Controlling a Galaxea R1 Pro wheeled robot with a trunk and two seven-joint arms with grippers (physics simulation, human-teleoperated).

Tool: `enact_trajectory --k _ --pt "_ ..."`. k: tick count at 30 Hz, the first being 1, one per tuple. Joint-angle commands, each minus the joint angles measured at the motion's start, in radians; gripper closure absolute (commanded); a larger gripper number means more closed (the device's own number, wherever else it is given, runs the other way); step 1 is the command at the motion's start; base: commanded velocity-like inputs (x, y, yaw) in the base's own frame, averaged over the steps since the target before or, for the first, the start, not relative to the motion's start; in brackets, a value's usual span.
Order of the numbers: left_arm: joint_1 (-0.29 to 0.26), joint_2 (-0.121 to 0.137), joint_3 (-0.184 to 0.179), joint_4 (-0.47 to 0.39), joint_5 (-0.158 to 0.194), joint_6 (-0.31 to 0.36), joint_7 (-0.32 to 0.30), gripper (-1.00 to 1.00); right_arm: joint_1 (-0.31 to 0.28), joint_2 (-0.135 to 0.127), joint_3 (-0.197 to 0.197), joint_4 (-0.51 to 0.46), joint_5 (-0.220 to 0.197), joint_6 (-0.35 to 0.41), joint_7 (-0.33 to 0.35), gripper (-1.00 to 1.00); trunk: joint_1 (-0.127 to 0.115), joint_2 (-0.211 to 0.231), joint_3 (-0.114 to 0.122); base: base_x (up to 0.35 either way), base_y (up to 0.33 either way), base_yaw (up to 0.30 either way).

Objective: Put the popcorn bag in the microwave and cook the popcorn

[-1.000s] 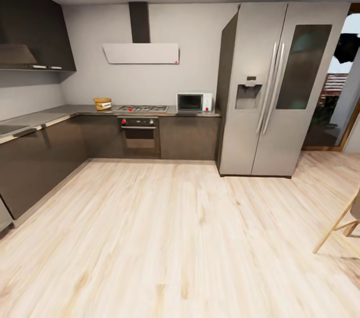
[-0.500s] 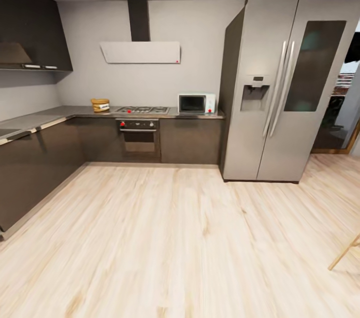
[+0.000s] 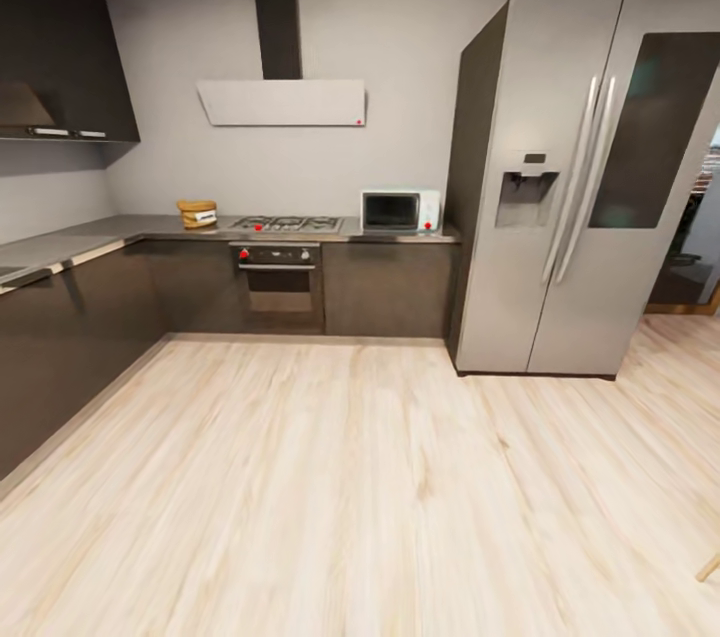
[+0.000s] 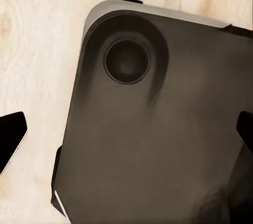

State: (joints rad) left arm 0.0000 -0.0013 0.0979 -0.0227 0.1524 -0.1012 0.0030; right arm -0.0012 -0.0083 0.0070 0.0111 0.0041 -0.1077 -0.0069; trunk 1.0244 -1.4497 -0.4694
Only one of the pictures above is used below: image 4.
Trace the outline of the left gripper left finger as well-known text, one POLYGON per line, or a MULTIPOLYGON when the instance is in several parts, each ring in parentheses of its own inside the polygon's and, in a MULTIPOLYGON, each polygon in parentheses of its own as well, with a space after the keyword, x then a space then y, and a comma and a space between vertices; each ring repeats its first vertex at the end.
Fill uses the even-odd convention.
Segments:
POLYGON ((22 111, 0 117, 0 175, 26 132, 22 111))

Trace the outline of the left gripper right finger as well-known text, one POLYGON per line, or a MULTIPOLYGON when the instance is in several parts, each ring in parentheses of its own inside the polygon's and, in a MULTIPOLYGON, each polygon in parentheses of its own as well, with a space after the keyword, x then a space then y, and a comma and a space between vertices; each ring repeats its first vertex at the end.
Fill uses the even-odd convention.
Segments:
POLYGON ((253 113, 241 111, 236 130, 253 154, 253 113))

